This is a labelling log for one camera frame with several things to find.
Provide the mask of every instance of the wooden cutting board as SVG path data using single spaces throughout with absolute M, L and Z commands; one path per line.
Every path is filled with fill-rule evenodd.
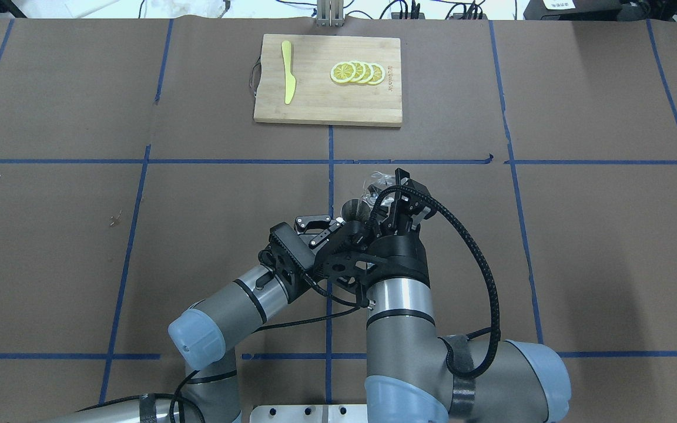
M 281 42 L 292 43 L 296 90 L 284 104 Z M 339 84 L 330 71 L 338 62 L 376 62 L 386 69 L 378 85 Z M 401 41 L 398 38 L 263 35 L 263 67 L 255 98 L 255 121 L 353 126 L 401 126 Z

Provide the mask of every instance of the black rubber band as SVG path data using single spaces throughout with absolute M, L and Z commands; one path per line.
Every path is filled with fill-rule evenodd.
M 374 315 L 371 318 L 367 319 L 367 324 L 365 325 L 365 328 L 369 327 L 370 324 L 373 323 L 373 321 L 390 316 L 419 317 L 429 321 L 430 323 L 433 324 L 433 326 L 435 326 L 435 319 L 432 316 L 428 315 L 427 313 L 422 313 L 422 311 L 419 310 L 409 310 L 409 308 L 394 308 L 393 310 L 382 311 L 381 313 L 378 313 L 377 315 Z
M 156 395 L 145 394 L 139 398 L 140 423 L 158 423 L 156 420 Z
M 193 378 L 187 384 L 188 385 L 197 385 L 199 383 L 218 382 L 220 380 L 225 380 L 225 378 L 235 377 L 236 375 L 237 375 L 237 371 L 232 370 L 231 372 L 221 373 L 220 375 L 213 375 L 212 377 Z
M 242 291 L 244 291 L 245 294 L 247 294 L 248 297 L 250 297 L 250 301 L 255 305 L 255 308 L 257 308 L 257 312 L 260 313 L 260 319 L 263 321 L 263 324 L 268 321 L 268 316 L 266 316 L 266 310 L 263 310 L 263 306 L 260 305 L 260 301 L 257 300 L 257 297 L 255 297 L 255 294 L 252 293 L 252 289 L 248 287 L 244 282 L 240 281 L 239 279 L 236 279 L 234 281 L 239 287 L 242 288 Z

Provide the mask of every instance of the silver metal band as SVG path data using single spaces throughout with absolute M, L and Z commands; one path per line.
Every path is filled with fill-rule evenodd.
M 271 278 L 266 282 L 265 286 L 260 289 L 256 286 L 258 279 L 269 272 L 270 270 L 267 267 L 259 264 L 250 270 L 247 270 L 244 275 L 239 277 L 239 280 L 252 291 L 253 295 L 255 295 L 260 306 L 263 307 L 263 311 L 265 311 L 268 320 L 279 313 L 279 311 L 284 310 L 288 305 L 286 289 L 278 278 Z
M 373 308 L 368 308 L 368 320 L 388 310 L 420 311 L 435 318 L 430 288 L 416 279 L 393 278 L 380 281 L 368 289 L 367 298 L 374 301 Z

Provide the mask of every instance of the lemon slice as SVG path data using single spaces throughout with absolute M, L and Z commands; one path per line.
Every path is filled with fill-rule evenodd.
M 385 68 L 377 63 L 368 63 L 373 69 L 373 77 L 367 81 L 368 85 L 378 85 L 385 79 Z
M 358 80 L 365 78 L 367 68 L 365 68 L 365 62 L 360 62 L 359 60 L 352 60 L 352 65 L 354 65 L 354 78 L 351 79 L 352 82 L 357 82 Z
M 362 78 L 357 81 L 357 83 L 368 83 L 373 80 L 373 75 L 376 74 L 376 70 L 369 63 L 362 62 L 362 66 L 366 68 L 365 78 Z
M 331 80 L 335 83 L 347 83 L 354 78 L 356 71 L 357 68 L 354 67 L 352 62 L 338 62 L 331 69 Z

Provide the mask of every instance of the white label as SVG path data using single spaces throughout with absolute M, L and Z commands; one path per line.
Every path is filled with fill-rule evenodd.
M 542 0 L 542 3 L 545 3 L 549 11 L 564 11 L 576 7 L 573 5 L 573 0 Z

